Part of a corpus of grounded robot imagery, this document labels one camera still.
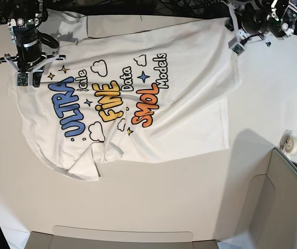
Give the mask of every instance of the blue star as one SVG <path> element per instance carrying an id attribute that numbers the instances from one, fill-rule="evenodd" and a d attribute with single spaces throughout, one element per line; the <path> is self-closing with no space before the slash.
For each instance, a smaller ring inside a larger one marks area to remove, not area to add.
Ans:
<path id="1" fill-rule="evenodd" d="M 91 103 L 93 103 L 93 101 L 89 101 L 88 99 L 86 99 L 86 102 L 84 102 L 84 104 L 88 104 L 89 107 L 91 107 Z"/>
<path id="2" fill-rule="evenodd" d="M 148 75 L 145 75 L 145 73 L 144 73 L 144 71 L 142 72 L 142 75 L 141 76 L 139 76 L 139 77 L 137 77 L 138 79 L 142 79 L 143 80 L 143 82 L 145 83 L 145 80 L 147 79 L 147 78 L 149 78 L 150 76 L 148 76 Z"/>

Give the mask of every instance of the star doodle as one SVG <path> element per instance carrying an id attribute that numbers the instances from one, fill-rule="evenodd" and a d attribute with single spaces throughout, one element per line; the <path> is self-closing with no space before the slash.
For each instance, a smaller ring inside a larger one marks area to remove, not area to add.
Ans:
<path id="1" fill-rule="evenodd" d="M 91 107 L 92 103 L 93 103 L 93 101 L 89 101 L 88 99 L 86 99 L 86 101 L 84 102 L 84 104 L 88 104 L 89 107 Z"/>
<path id="2" fill-rule="evenodd" d="M 65 74 L 66 74 L 66 71 L 67 70 L 70 70 L 70 69 L 66 69 L 65 67 L 64 67 L 64 65 L 62 66 L 62 69 L 60 69 L 59 71 L 63 71 Z"/>
<path id="3" fill-rule="evenodd" d="M 130 128 L 128 128 L 128 135 L 130 135 L 133 131 L 130 130 Z"/>
<path id="4" fill-rule="evenodd" d="M 48 78 L 50 78 L 51 80 L 53 80 L 53 77 L 54 77 L 55 75 L 53 75 L 52 73 L 49 73 L 49 76 L 48 76 Z"/>
<path id="5" fill-rule="evenodd" d="M 145 80 L 147 79 L 147 78 L 149 78 L 150 76 L 148 76 L 148 75 L 145 75 L 145 73 L 144 73 L 144 71 L 142 72 L 142 75 L 141 76 L 138 76 L 137 78 L 138 79 L 142 79 L 143 80 L 143 82 L 145 83 Z"/>

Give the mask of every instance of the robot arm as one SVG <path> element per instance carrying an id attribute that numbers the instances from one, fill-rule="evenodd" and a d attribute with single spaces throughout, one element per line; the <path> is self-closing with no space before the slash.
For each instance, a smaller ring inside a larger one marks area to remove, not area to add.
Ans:
<path id="1" fill-rule="evenodd" d="M 12 0 L 8 9 L 8 28 L 18 53 L 15 57 L 5 54 L 0 64 L 9 63 L 17 71 L 17 86 L 39 87 L 45 65 L 66 57 L 42 51 L 42 44 L 53 49 L 59 47 L 57 40 L 39 31 L 39 26 L 48 18 L 43 0 Z"/>

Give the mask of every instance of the yellow star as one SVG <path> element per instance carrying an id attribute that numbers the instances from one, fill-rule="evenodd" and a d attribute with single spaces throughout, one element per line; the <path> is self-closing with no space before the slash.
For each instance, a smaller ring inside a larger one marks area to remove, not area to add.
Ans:
<path id="1" fill-rule="evenodd" d="M 49 73 L 49 76 L 48 76 L 48 78 L 50 78 L 51 80 L 53 80 L 53 77 L 54 77 L 55 75 L 53 75 L 52 73 Z"/>
<path id="2" fill-rule="evenodd" d="M 130 128 L 128 128 L 128 135 L 130 135 L 133 131 L 130 130 Z"/>
<path id="3" fill-rule="evenodd" d="M 60 69 L 59 71 L 63 71 L 65 74 L 66 74 L 66 71 L 67 70 L 70 70 L 70 69 L 66 69 L 65 67 L 64 67 L 64 65 L 62 66 L 62 69 Z"/>

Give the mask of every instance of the printed graphic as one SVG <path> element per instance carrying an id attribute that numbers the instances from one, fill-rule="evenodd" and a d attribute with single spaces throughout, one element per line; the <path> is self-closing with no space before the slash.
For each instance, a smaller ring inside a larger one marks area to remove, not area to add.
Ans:
<path id="1" fill-rule="evenodd" d="M 70 70 L 70 69 L 66 69 L 65 67 L 64 67 L 64 65 L 62 66 L 62 69 L 60 69 L 59 71 L 63 71 L 65 74 L 66 74 L 66 71 L 68 71 L 68 70 Z"/>
<path id="2" fill-rule="evenodd" d="M 80 70 L 78 72 L 78 77 L 75 78 L 75 81 L 79 82 L 78 85 L 78 89 L 77 91 L 81 92 L 81 91 L 88 91 L 87 87 L 88 87 L 88 78 L 87 78 L 87 71 L 85 69 Z"/>
<path id="3" fill-rule="evenodd" d="M 122 118 L 121 121 L 119 121 L 118 125 L 117 125 L 117 129 L 120 131 L 124 131 L 125 129 L 125 118 Z"/>
<path id="4" fill-rule="evenodd" d="M 95 91 L 94 96 L 101 97 L 98 101 L 100 105 L 96 105 L 95 109 L 98 111 L 103 122 L 109 122 L 123 116 L 122 111 L 115 113 L 113 109 L 110 109 L 123 104 L 122 98 L 118 97 L 121 93 L 116 81 L 111 81 L 110 85 L 103 84 L 102 88 L 100 88 L 99 84 L 92 84 L 92 88 Z"/>
<path id="5" fill-rule="evenodd" d="M 134 113 L 134 117 L 131 119 L 131 123 L 133 125 L 137 125 L 138 123 L 144 121 L 142 126 L 149 127 L 153 124 L 153 117 L 152 115 L 154 112 L 152 109 L 157 110 L 159 109 L 158 103 L 158 93 L 159 88 L 156 83 L 152 83 L 152 89 L 144 89 L 138 90 L 136 93 L 141 94 L 140 100 L 142 102 L 138 102 L 136 106 L 140 109 Z"/>
<path id="6" fill-rule="evenodd" d="M 48 78 L 50 78 L 51 80 L 53 80 L 53 77 L 54 77 L 55 75 L 53 75 L 52 73 L 49 73 L 49 76 L 48 76 Z"/>
<path id="7" fill-rule="evenodd" d="M 167 85 L 168 82 L 168 63 L 167 55 L 165 53 L 157 54 L 156 58 L 153 58 L 153 61 L 158 63 L 157 67 L 154 67 L 154 70 L 159 71 L 159 79 L 156 80 L 159 88 L 169 88 Z"/>
<path id="8" fill-rule="evenodd" d="M 153 81 L 153 83 L 149 82 L 149 84 L 147 84 L 148 86 L 143 87 L 144 89 L 136 90 L 136 98 L 139 100 L 134 109 L 131 107 L 131 113 L 134 112 L 134 115 L 131 117 L 131 124 L 140 124 L 143 128 L 150 127 L 153 124 L 154 113 L 160 108 L 158 99 L 160 89 L 169 88 L 167 54 L 157 54 L 153 56 L 153 58 L 142 54 L 134 58 L 138 66 L 147 66 L 147 60 L 153 61 L 153 70 L 156 72 L 154 79 L 156 80 L 155 82 Z M 104 123 L 114 121 L 118 118 L 119 121 L 115 122 L 113 125 L 117 124 L 118 130 L 121 132 L 126 131 L 128 136 L 130 136 L 134 132 L 134 128 L 127 126 L 123 116 L 124 108 L 126 111 L 130 111 L 130 108 L 128 106 L 121 107 L 121 105 L 124 104 L 121 92 L 134 91 L 133 68 L 131 68 L 131 66 L 124 66 L 122 68 L 121 75 L 119 76 L 119 84 L 115 80 L 110 81 L 108 84 L 94 83 L 99 82 L 99 80 L 93 80 L 93 83 L 90 83 L 91 89 L 89 87 L 88 77 L 92 74 L 88 74 L 89 67 L 92 72 L 97 73 L 101 77 L 108 75 L 106 62 L 104 60 L 98 60 L 95 61 L 93 65 L 91 64 L 84 67 L 85 69 L 70 71 L 70 74 L 75 74 L 73 77 L 67 77 L 62 81 L 48 85 L 48 88 L 55 92 L 51 97 L 51 101 L 54 111 L 60 120 L 61 129 L 64 130 L 64 136 L 68 137 L 69 141 L 74 143 L 86 140 L 104 142 L 106 140 L 104 132 L 107 132 L 106 130 L 103 131 L 103 129 L 105 129 L 103 127 L 105 126 Z M 62 69 L 59 71 L 63 71 L 66 74 L 68 70 L 69 69 L 65 68 L 65 65 L 63 65 Z M 48 77 L 53 80 L 55 75 L 50 73 Z M 146 79 L 150 78 L 150 76 L 142 71 L 142 74 L 137 78 L 141 79 L 143 83 L 146 83 Z M 92 109 L 87 111 L 97 112 L 99 118 L 97 120 L 89 120 L 88 123 L 87 120 L 84 120 L 84 115 L 80 111 L 79 103 L 91 107 Z M 90 139 L 87 135 L 76 139 L 76 136 L 86 131 L 86 126 L 89 130 Z"/>
<path id="9" fill-rule="evenodd" d="M 104 142 L 106 139 L 103 131 L 102 131 L 102 125 L 100 122 L 95 122 L 94 124 L 91 124 L 88 127 L 88 130 L 90 132 L 90 139 L 95 142 Z"/>
<path id="10" fill-rule="evenodd" d="M 138 76 L 138 79 L 142 79 L 143 82 L 145 83 L 146 79 L 149 78 L 150 76 L 145 75 L 144 71 L 142 72 L 142 74 L 140 76 Z"/>
<path id="11" fill-rule="evenodd" d="M 106 77 L 108 74 L 107 64 L 104 60 L 95 61 L 93 66 L 91 66 L 91 70 L 92 72 L 99 74 L 101 77 Z"/>
<path id="12" fill-rule="evenodd" d="M 133 91 L 131 67 L 127 66 L 122 71 L 123 75 L 120 78 L 124 81 L 124 85 L 121 87 L 121 91 Z"/>
<path id="13" fill-rule="evenodd" d="M 137 58 L 134 58 L 135 62 L 137 63 L 138 66 L 146 66 L 147 61 L 146 61 L 146 55 L 142 54 Z"/>
<path id="14" fill-rule="evenodd" d="M 64 133 L 65 137 L 78 136 L 85 130 L 85 124 L 80 122 L 84 119 L 83 114 L 80 112 L 80 105 L 74 103 L 79 100 L 77 95 L 74 95 L 75 89 L 67 86 L 66 84 L 74 82 L 73 77 L 68 77 L 57 83 L 50 83 L 48 88 L 51 91 L 58 92 L 51 98 L 54 105 L 54 110 L 58 118 L 60 118 L 60 125 L 62 130 L 68 128 L 75 128 Z"/>
<path id="15" fill-rule="evenodd" d="M 128 128 L 128 135 L 130 135 L 133 131 L 131 131 L 130 128 Z"/>
<path id="16" fill-rule="evenodd" d="M 84 104 L 87 104 L 89 107 L 91 107 L 92 103 L 93 101 L 89 101 L 88 99 L 86 99 L 86 101 L 84 102 Z"/>

